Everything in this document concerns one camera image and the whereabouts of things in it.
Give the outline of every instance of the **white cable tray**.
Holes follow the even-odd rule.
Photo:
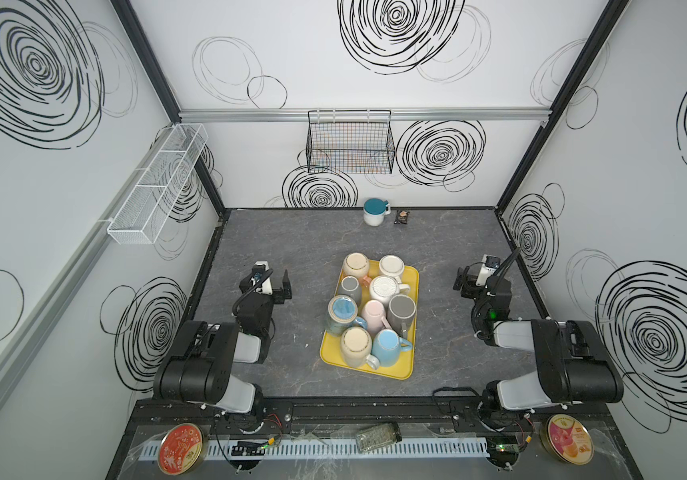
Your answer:
[[[404,438],[402,442],[392,446],[378,448],[367,453],[357,449],[353,438],[325,438],[318,440],[292,441],[284,438],[279,446],[268,448],[263,460],[310,460],[317,458],[355,459],[355,458],[473,458],[489,457],[487,440],[484,437],[451,437],[451,438]],[[138,456],[141,462],[157,460],[161,441],[147,442]],[[221,440],[224,452],[230,452],[237,446],[237,440]],[[230,460],[251,459],[259,457],[243,457],[227,455]],[[223,460],[221,450],[215,440],[208,442],[205,460]]]
[[[121,245],[154,244],[199,158],[208,132],[176,124],[106,229]]]

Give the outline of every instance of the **black wire basket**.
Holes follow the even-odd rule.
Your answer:
[[[396,157],[391,110],[310,110],[309,173],[391,174]]]

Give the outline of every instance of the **wire basket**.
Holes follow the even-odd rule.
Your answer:
[[[177,124],[107,228],[118,244],[154,244],[195,167],[208,133]]]
[[[310,110],[306,139],[309,173],[391,174],[396,148],[391,110]]]

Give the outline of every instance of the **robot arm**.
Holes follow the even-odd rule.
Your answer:
[[[623,381],[590,322],[509,318],[511,283],[503,276],[518,254],[519,249],[500,266],[495,266],[497,257],[485,255],[478,276],[470,275],[468,266],[459,268],[453,285],[474,300],[471,321],[478,338],[490,346],[535,353],[535,372],[491,382],[483,402],[507,410],[619,402]]]
[[[154,397],[213,405],[226,412],[263,417],[261,388],[232,375],[232,363],[262,363],[272,338],[274,305],[293,296],[288,271],[282,288],[272,290],[267,262],[256,262],[240,282],[242,295],[234,303],[236,322],[183,322],[154,379]]]

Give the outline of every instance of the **white wall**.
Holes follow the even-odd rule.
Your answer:
[[[167,119],[109,2],[0,7],[1,354]]]
[[[151,396],[217,216],[207,200],[187,218],[169,219],[161,244],[108,245],[0,411],[0,478],[106,476],[132,406]]]
[[[505,218],[549,312],[595,321],[625,372],[611,410],[643,475],[684,478],[687,2],[634,0],[609,43],[596,97],[576,99]]]
[[[604,6],[604,0],[147,0],[135,8],[184,109],[431,108],[550,106]],[[375,14],[377,21],[368,23],[366,13],[381,7],[387,16]],[[368,52],[368,43],[381,53]],[[439,130],[436,123],[429,127]],[[393,124],[395,144],[408,127]],[[469,129],[451,127],[461,135]],[[403,206],[492,206],[538,124],[496,121],[482,128],[488,138],[478,166],[473,155],[413,161],[397,152],[403,164],[429,170],[430,177],[463,179],[410,182],[414,172],[400,169],[398,160],[390,176],[328,174],[325,181],[357,190],[357,201],[348,194],[346,201],[315,206],[362,205],[368,197]],[[212,124],[208,131],[226,206],[296,204],[274,199],[298,166],[306,124]],[[436,147],[453,149],[454,135],[436,133]]]
[[[307,174],[305,123],[207,125],[221,196],[240,207],[362,206],[372,197],[394,206],[495,205],[538,128],[535,120],[393,122],[392,174]]]
[[[0,0],[0,357],[167,123],[110,2]],[[106,474],[216,219],[193,178],[156,245],[107,246],[0,411],[0,478]]]

